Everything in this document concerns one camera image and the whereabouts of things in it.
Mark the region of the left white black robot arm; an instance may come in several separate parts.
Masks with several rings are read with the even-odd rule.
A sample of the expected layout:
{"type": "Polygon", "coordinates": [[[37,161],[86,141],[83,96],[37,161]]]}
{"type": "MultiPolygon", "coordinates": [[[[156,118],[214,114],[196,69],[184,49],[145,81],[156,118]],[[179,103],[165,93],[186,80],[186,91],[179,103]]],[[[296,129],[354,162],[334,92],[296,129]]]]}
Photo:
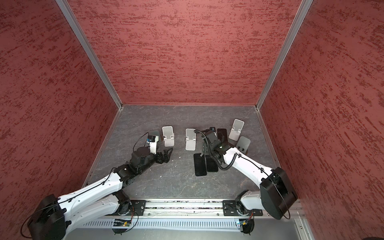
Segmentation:
{"type": "Polygon", "coordinates": [[[101,180],[70,194],[51,194],[41,200],[36,210],[24,222],[33,240],[62,240],[74,229],[99,217],[125,214],[131,199],[124,188],[154,163],[168,163],[173,148],[155,154],[140,147],[126,163],[112,168],[101,180]]]}

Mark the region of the purple case phone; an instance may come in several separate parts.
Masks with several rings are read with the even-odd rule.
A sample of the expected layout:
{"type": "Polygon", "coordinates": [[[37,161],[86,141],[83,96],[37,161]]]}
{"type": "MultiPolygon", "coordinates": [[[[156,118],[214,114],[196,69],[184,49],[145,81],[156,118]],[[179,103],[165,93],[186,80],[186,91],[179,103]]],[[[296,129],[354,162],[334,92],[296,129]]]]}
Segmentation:
{"type": "Polygon", "coordinates": [[[194,154],[194,167],[197,177],[207,175],[206,160],[201,154],[194,154]]]}

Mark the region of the black phone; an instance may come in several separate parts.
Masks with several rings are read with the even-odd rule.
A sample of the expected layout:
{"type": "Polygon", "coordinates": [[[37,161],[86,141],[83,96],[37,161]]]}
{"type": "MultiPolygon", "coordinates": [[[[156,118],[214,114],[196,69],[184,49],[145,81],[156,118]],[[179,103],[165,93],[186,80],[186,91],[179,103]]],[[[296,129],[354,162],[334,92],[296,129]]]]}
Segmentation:
{"type": "Polygon", "coordinates": [[[215,173],[219,171],[218,165],[209,155],[205,155],[207,172],[215,173]]]}
{"type": "Polygon", "coordinates": [[[217,129],[217,136],[222,143],[228,142],[228,133],[226,129],[217,129]]]}

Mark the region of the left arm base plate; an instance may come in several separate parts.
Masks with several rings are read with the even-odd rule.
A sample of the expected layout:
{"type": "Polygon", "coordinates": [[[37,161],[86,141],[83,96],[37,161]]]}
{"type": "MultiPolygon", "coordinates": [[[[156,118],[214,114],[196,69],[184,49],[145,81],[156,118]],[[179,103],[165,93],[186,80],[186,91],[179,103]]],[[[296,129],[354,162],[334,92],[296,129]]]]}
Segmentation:
{"type": "Polygon", "coordinates": [[[140,217],[144,215],[144,211],[146,208],[147,201],[146,200],[131,200],[129,204],[129,210],[127,215],[139,215],[140,217]]]}

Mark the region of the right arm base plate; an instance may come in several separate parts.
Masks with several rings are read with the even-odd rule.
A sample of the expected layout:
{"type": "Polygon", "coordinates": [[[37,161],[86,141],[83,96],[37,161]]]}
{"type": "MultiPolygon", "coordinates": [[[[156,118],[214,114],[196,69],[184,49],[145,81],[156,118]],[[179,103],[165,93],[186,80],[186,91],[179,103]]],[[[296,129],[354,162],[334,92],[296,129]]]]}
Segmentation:
{"type": "Polygon", "coordinates": [[[226,217],[261,217],[263,216],[263,211],[259,209],[247,210],[245,207],[240,207],[239,201],[235,200],[223,200],[223,213],[226,217]]]}

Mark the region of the white phone stand front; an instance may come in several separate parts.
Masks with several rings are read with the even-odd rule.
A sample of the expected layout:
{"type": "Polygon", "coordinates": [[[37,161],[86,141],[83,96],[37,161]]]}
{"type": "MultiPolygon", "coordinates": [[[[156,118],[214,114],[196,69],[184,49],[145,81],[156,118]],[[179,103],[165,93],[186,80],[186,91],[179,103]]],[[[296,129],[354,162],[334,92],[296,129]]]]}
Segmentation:
{"type": "Polygon", "coordinates": [[[175,145],[175,135],[172,126],[162,127],[163,136],[164,136],[164,146],[166,148],[173,147],[175,145]]]}

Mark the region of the grey stand wooden base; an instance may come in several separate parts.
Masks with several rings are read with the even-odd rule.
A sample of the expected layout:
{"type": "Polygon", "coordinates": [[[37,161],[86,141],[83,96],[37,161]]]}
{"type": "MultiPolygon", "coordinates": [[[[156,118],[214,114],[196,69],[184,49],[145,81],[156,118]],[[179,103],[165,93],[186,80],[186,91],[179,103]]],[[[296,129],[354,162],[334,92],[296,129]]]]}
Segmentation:
{"type": "Polygon", "coordinates": [[[244,137],[244,136],[241,136],[237,142],[237,145],[236,145],[236,148],[243,154],[247,154],[248,153],[248,149],[249,149],[249,146],[251,144],[251,140],[244,137]]]}

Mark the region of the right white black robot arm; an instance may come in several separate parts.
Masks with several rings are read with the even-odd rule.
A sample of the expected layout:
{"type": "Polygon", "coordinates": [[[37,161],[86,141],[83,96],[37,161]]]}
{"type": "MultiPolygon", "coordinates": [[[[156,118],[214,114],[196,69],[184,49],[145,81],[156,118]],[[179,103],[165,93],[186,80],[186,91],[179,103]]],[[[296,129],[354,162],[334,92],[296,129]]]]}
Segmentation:
{"type": "Polygon", "coordinates": [[[220,170],[234,168],[259,188],[256,192],[244,190],[236,197],[238,214],[244,216],[252,210],[264,210],[277,220],[291,218],[290,207],[298,196],[282,168],[272,169],[256,162],[232,144],[219,140],[211,130],[195,130],[195,133],[201,134],[208,156],[220,170]]]}

